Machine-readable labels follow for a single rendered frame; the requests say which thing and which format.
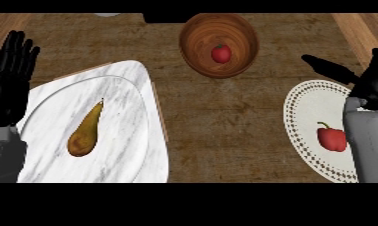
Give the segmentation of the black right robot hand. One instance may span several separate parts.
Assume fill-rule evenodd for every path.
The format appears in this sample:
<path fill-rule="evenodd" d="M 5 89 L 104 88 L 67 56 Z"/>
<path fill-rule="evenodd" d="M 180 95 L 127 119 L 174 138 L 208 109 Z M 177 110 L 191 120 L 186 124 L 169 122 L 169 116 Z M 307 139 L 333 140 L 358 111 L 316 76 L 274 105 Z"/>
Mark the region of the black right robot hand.
<path fill-rule="evenodd" d="M 342 84 L 354 84 L 349 97 L 366 100 L 363 108 L 378 110 L 378 48 L 372 49 L 369 66 L 360 76 L 342 65 L 304 54 L 302 61 L 310 65 L 314 72 Z"/>

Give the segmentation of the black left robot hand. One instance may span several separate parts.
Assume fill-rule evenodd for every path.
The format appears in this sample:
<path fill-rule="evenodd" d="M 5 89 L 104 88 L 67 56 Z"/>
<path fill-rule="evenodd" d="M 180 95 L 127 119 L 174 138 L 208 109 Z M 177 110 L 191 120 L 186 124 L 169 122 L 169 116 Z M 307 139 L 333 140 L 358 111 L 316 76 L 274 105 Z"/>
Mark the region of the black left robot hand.
<path fill-rule="evenodd" d="M 14 126 L 23 118 L 38 53 L 25 33 L 11 30 L 0 48 L 0 127 Z"/>

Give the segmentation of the white dotted round placemat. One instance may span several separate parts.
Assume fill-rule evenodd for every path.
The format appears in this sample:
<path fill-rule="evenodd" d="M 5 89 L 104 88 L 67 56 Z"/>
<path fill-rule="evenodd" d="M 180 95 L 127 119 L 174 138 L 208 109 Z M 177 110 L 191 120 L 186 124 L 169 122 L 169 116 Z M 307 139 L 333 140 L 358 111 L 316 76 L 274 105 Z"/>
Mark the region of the white dotted round placemat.
<path fill-rule="evenodd" d="M 292 147 L 310 168 L 335 183 L 357 183 L 349 148 L 326 150 L 317 140 L 317 130 L 342 130 L 342 108 L 349 89 L 326 80 L 301 82 L 287 92 L 283 102 L 283 126 Z"/>

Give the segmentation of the small red tomato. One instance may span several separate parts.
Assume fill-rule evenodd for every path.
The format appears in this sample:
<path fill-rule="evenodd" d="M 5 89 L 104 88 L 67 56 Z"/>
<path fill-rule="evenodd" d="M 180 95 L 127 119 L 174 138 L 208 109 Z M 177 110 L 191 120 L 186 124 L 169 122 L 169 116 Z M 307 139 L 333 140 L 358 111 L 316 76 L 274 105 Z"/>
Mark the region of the small red tomato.
<path fill-rule="evenodd" d="M 211 50 L 211 58 L 217 63 L 227 63 L 231 51 L 227 45 L 217 45 Z"/>

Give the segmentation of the brown wooden bowl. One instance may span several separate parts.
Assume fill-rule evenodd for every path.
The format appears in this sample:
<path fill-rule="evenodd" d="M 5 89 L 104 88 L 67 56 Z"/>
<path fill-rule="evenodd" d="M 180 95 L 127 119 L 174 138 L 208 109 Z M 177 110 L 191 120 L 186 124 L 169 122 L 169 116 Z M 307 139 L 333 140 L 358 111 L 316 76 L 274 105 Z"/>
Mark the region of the brown wooden bowl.
<path fill-rule="evenodd" d="M 259 42 L 251 24 L 237 14 L 200 13 L 183 25 L 178 47 L 199 74 L 230 78 L 249 68 Z"/>

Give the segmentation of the red bell pepper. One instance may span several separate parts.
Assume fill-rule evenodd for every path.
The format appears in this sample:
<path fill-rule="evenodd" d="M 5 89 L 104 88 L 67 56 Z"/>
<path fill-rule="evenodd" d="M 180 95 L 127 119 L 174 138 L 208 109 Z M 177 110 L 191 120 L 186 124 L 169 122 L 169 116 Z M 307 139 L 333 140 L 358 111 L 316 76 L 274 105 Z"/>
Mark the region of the red bell pepper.
<path fill-rule="evenodd" d="M 347 148 L 345 133 L 339 129 L 333 129 L 324 122 L 320 122 L 321 127 L 317 129 L 317 140 L 320 146 L 335 152 L 342 152 Z"/>

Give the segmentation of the white marble plate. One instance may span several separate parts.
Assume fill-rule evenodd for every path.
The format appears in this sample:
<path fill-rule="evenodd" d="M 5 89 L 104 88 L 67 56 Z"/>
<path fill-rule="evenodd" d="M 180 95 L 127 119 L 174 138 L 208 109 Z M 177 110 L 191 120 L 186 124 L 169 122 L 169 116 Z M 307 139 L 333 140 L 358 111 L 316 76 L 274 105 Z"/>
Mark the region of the white marble plate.
<path fill-rule="evenodd" d="M 97 143 L 75 157 L 67 139 L 90 110 L 101 107 Z M 28 144 L 20 183 L 128 183 L 168 179 L 168 153 L 144 65 L 122 61 L 29 90 L 17 123 Z"/>

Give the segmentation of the brown pear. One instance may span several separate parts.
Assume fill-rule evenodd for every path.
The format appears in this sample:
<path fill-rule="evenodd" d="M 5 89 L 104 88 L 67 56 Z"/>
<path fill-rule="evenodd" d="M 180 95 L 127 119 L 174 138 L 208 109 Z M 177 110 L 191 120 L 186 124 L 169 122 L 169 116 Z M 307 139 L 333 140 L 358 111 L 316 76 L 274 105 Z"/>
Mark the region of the brown pear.
<path fill-rule="evenodd" d="M 85 156 L 97 143 L 97 125 L 103 109 L 103 102 L 98 102 L 87 113 L 76 130 L 67 139 L 67 153 L 75 157 Z"/>

